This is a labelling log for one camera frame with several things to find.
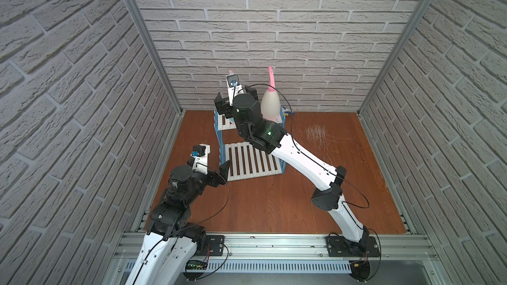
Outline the white pink spray bottle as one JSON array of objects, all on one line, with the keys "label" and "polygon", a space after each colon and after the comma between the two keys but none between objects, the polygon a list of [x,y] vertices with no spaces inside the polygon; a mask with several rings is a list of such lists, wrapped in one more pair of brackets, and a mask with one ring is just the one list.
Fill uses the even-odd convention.
[{"label": "white pink spray bottle", "polygon": [[268,67],[269,84],[261,99],[261,114],[264,119],[279,123],[281,121],[281,103],[279,94],[275,89],[275,78],[273,67]]}]

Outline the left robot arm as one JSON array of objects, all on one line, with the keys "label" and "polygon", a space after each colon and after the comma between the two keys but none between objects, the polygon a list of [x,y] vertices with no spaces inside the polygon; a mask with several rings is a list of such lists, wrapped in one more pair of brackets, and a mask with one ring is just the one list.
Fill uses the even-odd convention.
[{"label": "left robot arm", "polygon": [[174,284],[188,261],[205,253],[206,229],[189,222],[191,204],[208,186],[226,185],[231,161],[219,170],[174,168],[169,187],[150,214],[147,231],[127,284]]}]

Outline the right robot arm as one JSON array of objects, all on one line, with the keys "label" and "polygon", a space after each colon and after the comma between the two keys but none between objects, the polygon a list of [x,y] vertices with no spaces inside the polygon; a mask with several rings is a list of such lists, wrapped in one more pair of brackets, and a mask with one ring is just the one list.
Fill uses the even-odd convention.
[{"label": "right robot arm", "polygon": [[314,184],[312,204],[331,215],[349,245],[367,245],[369,231],[356,219],[341,188],[346,176],[344,167],[320,160],[278,123],[263,118],[260,103],[249,93],[238,94],[232,100],[218,94],[214,103],[220,115],[234,120],[241,138],[291,165]]}]

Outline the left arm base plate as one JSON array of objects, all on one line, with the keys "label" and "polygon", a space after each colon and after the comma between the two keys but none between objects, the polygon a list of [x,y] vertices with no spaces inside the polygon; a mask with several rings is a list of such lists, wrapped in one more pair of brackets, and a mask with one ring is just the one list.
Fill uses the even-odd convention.
[{"label": "left arm base plate", "polygon": [[222,257],[224,251],[225,235],[206,235],[197,241],[195,256],[201,257]]}]

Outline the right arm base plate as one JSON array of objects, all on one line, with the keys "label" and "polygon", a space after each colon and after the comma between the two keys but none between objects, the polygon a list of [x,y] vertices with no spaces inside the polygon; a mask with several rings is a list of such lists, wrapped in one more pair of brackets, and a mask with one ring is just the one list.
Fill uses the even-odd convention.
[{"label": "right arm base plate", "polygon": [[343,258],[376,258],[380,257],[380,246],[375,237],[369,236],[364,245],[345,239],[336,234],[325,237],[326,248],[330,257]]}]

